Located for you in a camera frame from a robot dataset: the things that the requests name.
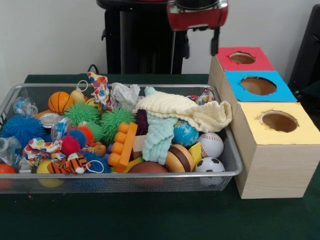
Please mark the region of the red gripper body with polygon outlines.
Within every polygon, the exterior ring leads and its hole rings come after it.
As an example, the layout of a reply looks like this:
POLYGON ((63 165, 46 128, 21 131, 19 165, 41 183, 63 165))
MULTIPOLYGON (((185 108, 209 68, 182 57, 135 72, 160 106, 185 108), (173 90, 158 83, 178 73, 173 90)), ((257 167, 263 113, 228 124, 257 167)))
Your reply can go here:
POLYGON ((174 32, 214 29, 225 24, 229 3, 227 0, 169 0, 166 9, 174 32))

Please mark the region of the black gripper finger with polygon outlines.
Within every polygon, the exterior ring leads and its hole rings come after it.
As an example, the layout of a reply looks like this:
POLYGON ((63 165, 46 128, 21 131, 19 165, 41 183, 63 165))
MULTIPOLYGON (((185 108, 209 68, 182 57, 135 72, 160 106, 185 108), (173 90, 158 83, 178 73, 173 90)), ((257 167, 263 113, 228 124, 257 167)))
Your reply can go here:
POLYGON ((190 45, 189 45, 188 31, 186 30, 184 33, 184 58, 189 59, 189 57, 190 57, 190 45))
POLYGON ((219 49, 219 36, 220 36, 220 27, 215 27, 213 29, 213 37, 210 42, 210 54, 215 56, 219 49))

